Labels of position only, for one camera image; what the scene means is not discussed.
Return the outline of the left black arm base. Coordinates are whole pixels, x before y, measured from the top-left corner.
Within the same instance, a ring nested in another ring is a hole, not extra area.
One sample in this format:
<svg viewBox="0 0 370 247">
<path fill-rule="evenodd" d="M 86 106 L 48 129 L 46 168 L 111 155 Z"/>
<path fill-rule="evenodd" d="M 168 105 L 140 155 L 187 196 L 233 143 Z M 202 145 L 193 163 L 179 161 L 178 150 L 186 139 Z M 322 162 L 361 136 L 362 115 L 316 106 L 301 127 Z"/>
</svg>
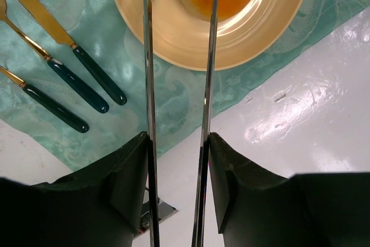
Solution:
<svg viewBox="0 0 370 247">
<path fill-rule="evenodd" d="M 177 212 L 175 207 L 172 207 L 168 203 L 161 201 L 158 203 L 158 219 L 159 222 L 169 218 Z M 142 213 L 140 216 L 140 225 L 136 235 L 145 233 L 150 228 L 150 216 L 149 216 L 149 202 L 143 204 Z"/>
</svg>

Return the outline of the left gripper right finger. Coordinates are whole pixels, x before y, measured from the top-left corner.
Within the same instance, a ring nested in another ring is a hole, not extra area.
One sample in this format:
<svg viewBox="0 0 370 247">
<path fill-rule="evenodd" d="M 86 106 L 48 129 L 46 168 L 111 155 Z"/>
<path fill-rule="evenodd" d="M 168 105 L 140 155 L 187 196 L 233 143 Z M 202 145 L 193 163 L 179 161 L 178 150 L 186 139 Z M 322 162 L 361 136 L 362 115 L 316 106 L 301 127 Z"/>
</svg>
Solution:
<svg viewBox="0 0 370 247">
<path fill-rule="evenodd" d="M 210 135 L 210 177 L 225 246 L 368 246 L 369 173 L 285 178 Z"/>
</svg>

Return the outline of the stainless steel tongs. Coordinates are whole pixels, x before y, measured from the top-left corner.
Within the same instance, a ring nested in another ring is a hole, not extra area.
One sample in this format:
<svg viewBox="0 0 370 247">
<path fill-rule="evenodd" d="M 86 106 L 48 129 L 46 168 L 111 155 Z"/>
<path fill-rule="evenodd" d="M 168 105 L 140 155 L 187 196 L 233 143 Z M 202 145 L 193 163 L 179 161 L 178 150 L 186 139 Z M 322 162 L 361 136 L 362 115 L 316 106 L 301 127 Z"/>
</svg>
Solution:
<svg viewBox="0 0 370 247">
<path fill-rule="evenodd" d="M 192 246 L 196 247 L 201 247 L 204 245 L 203 242 L 205 227 L 205 205 L 208 179 L 208 163 L 210 153 L 209 136 L 212 112 L 213 75 L 216 64 L 216 39 L 218 23 L 217 8 L 218 0 L 213 0 L 212 12 L 210 17 L 208 64 L 206 69 L 201 145 L 199 151 L 197 193 L 195 199 L 193 237 L 191 243 Z M 148 158 L 148 181 L 149 181 L 150 245 L 160 246 L 152 26 L 153 26 L 152 2 L 151 0 L 143 0 L 143 44 L 145 48 L 146 113 L 147 113 L 147 134 L 149 137 L 147 146 L 147 158 Z"/>
</svg>

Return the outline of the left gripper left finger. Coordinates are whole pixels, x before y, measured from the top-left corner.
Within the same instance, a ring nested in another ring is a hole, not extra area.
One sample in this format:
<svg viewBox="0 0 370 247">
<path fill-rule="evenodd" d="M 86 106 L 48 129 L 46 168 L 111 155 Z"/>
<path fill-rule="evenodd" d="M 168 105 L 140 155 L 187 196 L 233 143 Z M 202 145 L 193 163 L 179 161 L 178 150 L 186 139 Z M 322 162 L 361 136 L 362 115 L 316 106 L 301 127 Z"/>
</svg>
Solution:
<svg viewBox="0 0 370 247">
<path fill-rule="evenodd" d="M 147 178 L 147 134 L 53 183 L 1 179 L 2 246 L 131 246 Z"/>
</svg>

